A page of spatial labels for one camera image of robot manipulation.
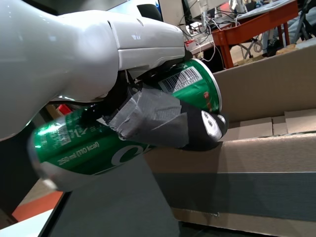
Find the wooden table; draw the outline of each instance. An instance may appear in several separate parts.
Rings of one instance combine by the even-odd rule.
[[[244,43],[254,36],[277,27],[278,35],[283,44],[281,24],[284,26],[286,45],[290,44],[287,22],[298,16],[297,1],[269,11],[259,16],[240,20],[240,26],[212,32],[214,43],[220,46],[226,68],[232,68],[233,61],[229,45]]]

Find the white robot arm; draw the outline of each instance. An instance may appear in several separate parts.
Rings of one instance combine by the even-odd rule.
[[[94,102],[118,72],[132,78],[183,58],[175,26],[106,11],[53,16],[0,1],[0,140],[20,132],[49,101]]]

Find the green soda can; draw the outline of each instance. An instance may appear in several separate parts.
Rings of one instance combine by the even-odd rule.
[[[221,109],[218,85],[210,70],[193,59],[173,67],[152,85],[203,110]],[[37,128],[28,145],[32,165],[51,188],[72,191],[154,146],[123,141],[99,121],[84,126],[84,109]]]
[[[218,84],[209,68],[198,59],[177,64],[145,83],[207,112],[217,114],[222,110]]]

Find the table leg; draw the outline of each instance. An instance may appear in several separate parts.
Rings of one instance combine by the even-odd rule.
[[[283,27],[284,27],[284,34],[285,34],[285,43],[286,43],[286,46],[290,45],[290,36],[288,34],[288,24],[287,22],[285,22],[283,24]]]
[[[222,52],[222,56],[223,56],[223,60],[224,60],[224,64],[225,64],[226,69],[233,68],[234,64],[233,64],[231,52],[229,50],[229,46],[228,45],[221,45],[221,52]]]
[[[278,32],[278,39],[280,40],[281,45],[284,47],[281,25],[277,26],[277,32]]]

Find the can label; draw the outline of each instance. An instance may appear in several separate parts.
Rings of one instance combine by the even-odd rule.
[[[177,64],[167,72],[156,74],[146,83],[207,112],[221,111],[222,98],[217,82],[198,59]]]
[[[102,174],[149,151],[153,146],[122,141],[109,127],[95,122],[80,125],[83,110],[50,122],[35,132],[35,150],[45,161],[81,174]]]

